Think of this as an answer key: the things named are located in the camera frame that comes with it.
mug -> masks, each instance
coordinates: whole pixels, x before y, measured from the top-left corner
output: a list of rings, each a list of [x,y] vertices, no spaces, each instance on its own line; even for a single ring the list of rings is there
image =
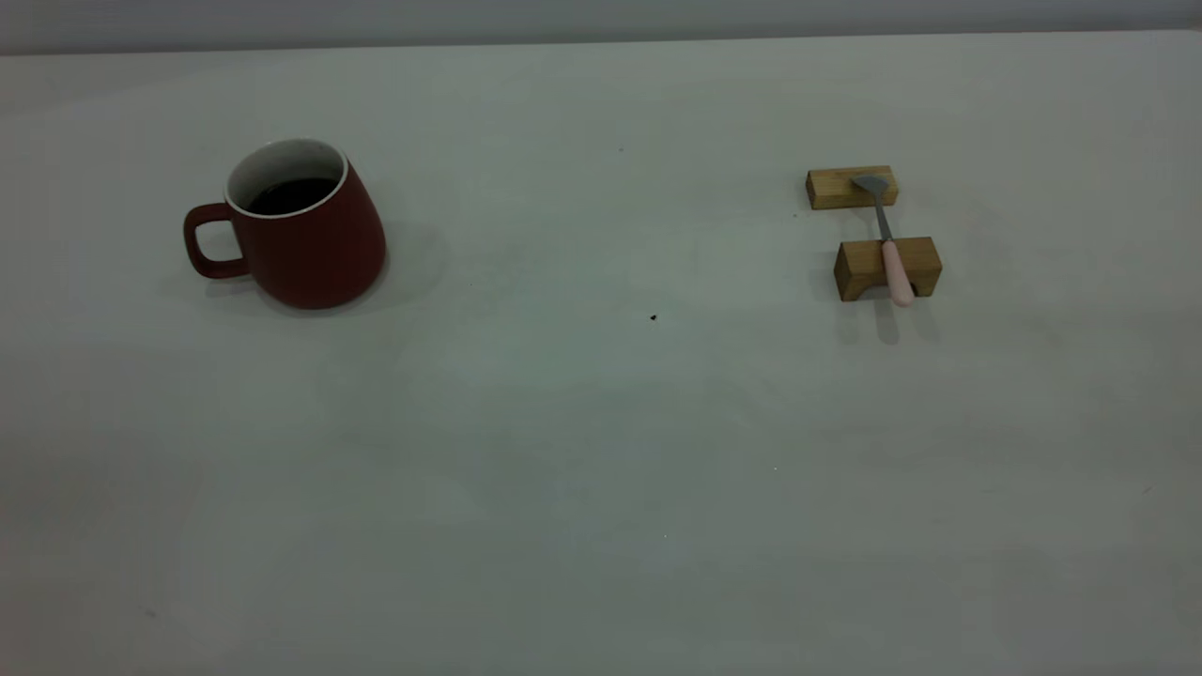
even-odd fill
[[[304,208],[255,213],[261,195],[302,179],[337,186]],[[201,253],[196,229],[215,220],[233,226],[240,259],[214,261]],[[380,215],[346,154],[311,138],[276,141],[248,155],[230,173],[225,202],[188,213],[184,245],[202,275],[250,274],[280,302],[304,309],[339,306],[367,291],[383,268],[386,249]]]

white table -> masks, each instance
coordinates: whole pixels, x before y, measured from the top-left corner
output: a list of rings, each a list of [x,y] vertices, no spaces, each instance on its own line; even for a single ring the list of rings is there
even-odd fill
[[[0,671],[1196,674],[1200,71],[1184,31],[0,59]],[[316,315],[180,237],[304,135],[391,248]],[[838,300],[873,215],[801,190],[870,164],[944,259],[910,310]]]

coffee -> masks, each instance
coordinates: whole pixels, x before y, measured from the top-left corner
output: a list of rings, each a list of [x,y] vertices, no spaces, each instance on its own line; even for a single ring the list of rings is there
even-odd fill
[[[250,202],[250,213],[278,217],[309,208],[338,188],[329,178],[302,178],[279,183],[263,190]]]

wooden block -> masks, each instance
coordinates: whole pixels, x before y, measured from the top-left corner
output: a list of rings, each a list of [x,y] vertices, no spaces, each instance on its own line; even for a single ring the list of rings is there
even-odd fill
[[[851,182],[857,176],[876,174],[889,182],[883,202],[893,204],[898,201],[898,182],[893,170],[880,167],[849,167],[841,170],[815,170],[805,177],[805,194],[810,196],[810,208],[845,209],[847,207],[871,207],[876,202],[871,192],[856,186]]]
[[[908,237],[894,242],[914,295],[934,293],[939,274],[944,272],[935,242],[930,237]],[[886,286],[888,280],[885,279],[885,262],[881,261],[881,242],[869,239],[839,244],[839,255],[834,259],[834,283],[844,301],[858,300],[870,286]]]

wooden block stand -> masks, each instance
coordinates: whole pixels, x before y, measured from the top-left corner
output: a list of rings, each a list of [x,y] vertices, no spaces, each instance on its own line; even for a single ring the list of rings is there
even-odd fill
[[[935,243],[930,237],[909,237],[894,242],[906,277],[910,278],[910,286],[914,286],[914,295],[934,293],[939,274],[944,272],[944,262],[939,260]],[[844,301],[858,300],[871,286],[887,285],[881,243],[869,239],[839,244],[839,255],[834,260],[834,281],[839,287],[839,297]]]

